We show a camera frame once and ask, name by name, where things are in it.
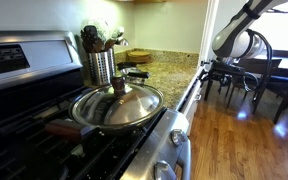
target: hardwood floor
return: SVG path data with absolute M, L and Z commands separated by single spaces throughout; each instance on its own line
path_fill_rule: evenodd
M 249 93 L 236 90 L 226 108 L 226 88 L 213 83 L 207 101 L 206 84 L 190 134 L 193 180 L 288 179 L 288 109 L 279 123 L 272 119 L 281 98 L 266 91 L 254 115 Z

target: wall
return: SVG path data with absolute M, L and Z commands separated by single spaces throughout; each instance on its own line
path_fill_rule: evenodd
M 219 33 L 231 20 L 231 18 L 237 14 L 246 0 L 219 0 L 218 9 L 216 10 L 214 29 L 211 39 L 213 40 L 217 33 Z M 210 46 L 206 60 L 214 59 L 215 54 Z
M 0 30 L 68 30 L 74 34 L 88 18 L 105 19 L 111 29 L 125 27 L 129 47 L 135 45 L 134 5 L 104 0 L 0 0 Z
M 198 53 L 206 10 L 207 0 L 136 4 L 136 47 Z

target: stove control panel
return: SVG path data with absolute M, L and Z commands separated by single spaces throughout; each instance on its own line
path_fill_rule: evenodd
M 20 45 L 0 45 L 0 74 L 28 67 L 29 63 Z

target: gas stove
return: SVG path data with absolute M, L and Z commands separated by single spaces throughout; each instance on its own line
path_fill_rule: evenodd
M 188 122 L 163 108 L 121 136 L 72 141 L 45 131 L 70 119 L 84 86 L 78 46 L 64 31 L 0 32 L 0 179 L 189 179 Z

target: oven door handle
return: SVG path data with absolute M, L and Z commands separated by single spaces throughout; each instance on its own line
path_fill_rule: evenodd
M 182 144 L 183 148 L 179 158 L 178 165 L 182 168 L 182 180 L 191 179 L 191 141 L 187 140 Z

